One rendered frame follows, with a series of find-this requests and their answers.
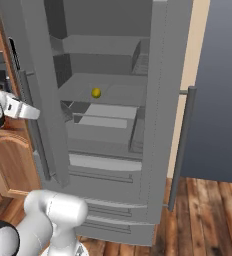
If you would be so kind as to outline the wooden cupboard door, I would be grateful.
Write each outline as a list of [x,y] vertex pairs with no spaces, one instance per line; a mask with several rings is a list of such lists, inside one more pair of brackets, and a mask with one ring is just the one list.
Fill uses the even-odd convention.
[[24,198],[40,188],[32,145],[25,130],[0,130],[0,193]]

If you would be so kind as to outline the grey fridge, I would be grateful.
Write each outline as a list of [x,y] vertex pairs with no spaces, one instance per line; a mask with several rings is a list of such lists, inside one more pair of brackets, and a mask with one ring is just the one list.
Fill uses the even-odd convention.
[[[66,122],[78,122],[91,104],[137,108],[129,146],[69,139],[68,155],[140,161],[143,166],[145,111],[153,0],[44,0],[58,98]],[[99,98],[91,95],[101,90]],[[71,176],[59,190],[95,198],[95,182]]]

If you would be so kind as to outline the grey fridge crisper drawer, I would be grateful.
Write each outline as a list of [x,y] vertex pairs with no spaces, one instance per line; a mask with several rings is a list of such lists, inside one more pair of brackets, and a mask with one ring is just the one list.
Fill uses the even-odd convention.
[[133,137],[137,108],[108,104],[91,104],[81,119],[66,122],[69,139],[80,139],[129,146]]

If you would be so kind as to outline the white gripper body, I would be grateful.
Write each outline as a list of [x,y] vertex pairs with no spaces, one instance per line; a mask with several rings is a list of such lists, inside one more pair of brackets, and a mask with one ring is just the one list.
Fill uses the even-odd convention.
[[13,99],[13,106],[15,108],[15,118],[37,120],[40,116],[39,109],[16,98]]

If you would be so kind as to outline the beige cupboard side panel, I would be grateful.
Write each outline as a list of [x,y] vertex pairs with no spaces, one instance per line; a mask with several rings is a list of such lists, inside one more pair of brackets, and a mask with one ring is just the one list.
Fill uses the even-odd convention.
[[[186,90],[196,81],[210,0],[193,0],[192,13],[182,73],[181,90]],[[176,162],[177,149],[183,121],[186,95],[180,95],[178,100],[175,127],[171,146],[167,177],[172,178]]]

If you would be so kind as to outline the grey fridge door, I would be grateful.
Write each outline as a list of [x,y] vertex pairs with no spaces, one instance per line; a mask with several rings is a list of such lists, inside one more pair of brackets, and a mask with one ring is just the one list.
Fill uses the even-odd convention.
[[139,194],[153,224],[160,222],[191,11],[192,0],[153,0]]
[[27,74],[33,106],[40,110],[36,120],[49,167],[44,189],[59,191],[70,183],[66,129],[62,117],[44,0],[0,0],[4,32],[14,41],[20,70]]

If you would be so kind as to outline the grey freezer drawer front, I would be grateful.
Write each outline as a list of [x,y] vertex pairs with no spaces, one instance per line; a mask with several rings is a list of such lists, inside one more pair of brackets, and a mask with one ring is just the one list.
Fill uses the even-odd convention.
[[95,182],[95,198],[139,204],[142,163],[129,159],[69,155],[71,176]]
[[88,217],[76,228],[80,236],[115,243],[151,246],[154,225],[146,220],[147,206],[87,199]]

